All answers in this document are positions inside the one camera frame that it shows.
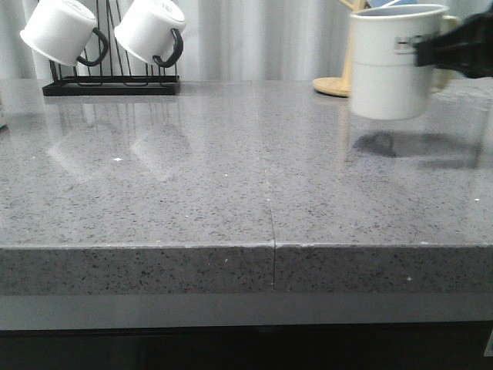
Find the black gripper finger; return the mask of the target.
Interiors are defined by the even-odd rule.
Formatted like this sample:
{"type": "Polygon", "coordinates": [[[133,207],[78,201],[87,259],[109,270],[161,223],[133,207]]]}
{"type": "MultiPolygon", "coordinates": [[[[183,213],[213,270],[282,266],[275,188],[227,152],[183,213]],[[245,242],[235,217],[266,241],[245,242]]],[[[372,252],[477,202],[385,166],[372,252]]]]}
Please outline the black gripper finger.
{"type": "Polygon", "coordinates": [[[492,76],[492,12],[469,16],[456,29],[419,42],[414,65],[435,66],[466,77],[492,76]]]}

